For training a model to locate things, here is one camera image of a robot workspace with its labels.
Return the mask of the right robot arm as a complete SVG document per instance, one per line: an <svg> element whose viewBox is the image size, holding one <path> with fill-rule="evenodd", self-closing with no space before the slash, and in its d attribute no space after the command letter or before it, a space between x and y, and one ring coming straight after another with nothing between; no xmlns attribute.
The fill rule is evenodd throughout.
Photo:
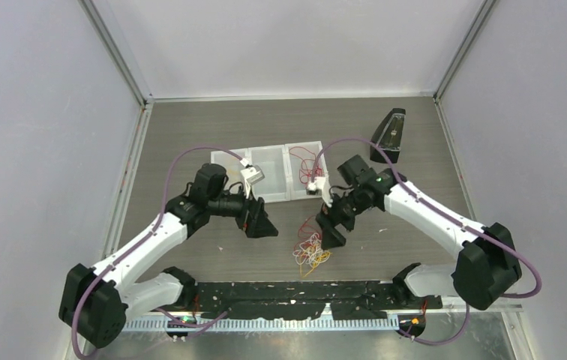
<svg viewBox="0 0 567 360"><path fill-rule="evenodd" d="M413 225L454 260L443 265L417 262L399 272L393 278L397 283L393 294L400 306L412 308L426 296L458 296L484 311L521 278L519 260L511 253L512 235L502 224L485 226L455 213L400 173L390 168L377 172L358 155L337 171L347 184L341 196L332 192L325 176L307 184L307 192L323 200L316 215L322 249L343 247L347 240L337 228L350 232L358 215L379 209Z"/></svg>

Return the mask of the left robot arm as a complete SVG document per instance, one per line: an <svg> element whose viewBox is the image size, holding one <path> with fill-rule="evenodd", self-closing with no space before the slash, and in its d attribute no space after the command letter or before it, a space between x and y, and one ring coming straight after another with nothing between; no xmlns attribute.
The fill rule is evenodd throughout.
<svg viewBox="0 0 567 360"><path fill-rule="evenodd" d="M128 320L164 305L179 311L189 309L196 298L197 283L185 271L171 267L151 280L138 279L213 217L234 218L249 239L278 235L264 199L251 189L263 180L262 170L246 160L241 164L237 192L227 190L223 166L206 163L184 192L166 201L156 218L133 240L94 265L79 263L67 273L58 317L71 327L74 336L82 336L101 349L119 336Z"/></svg>

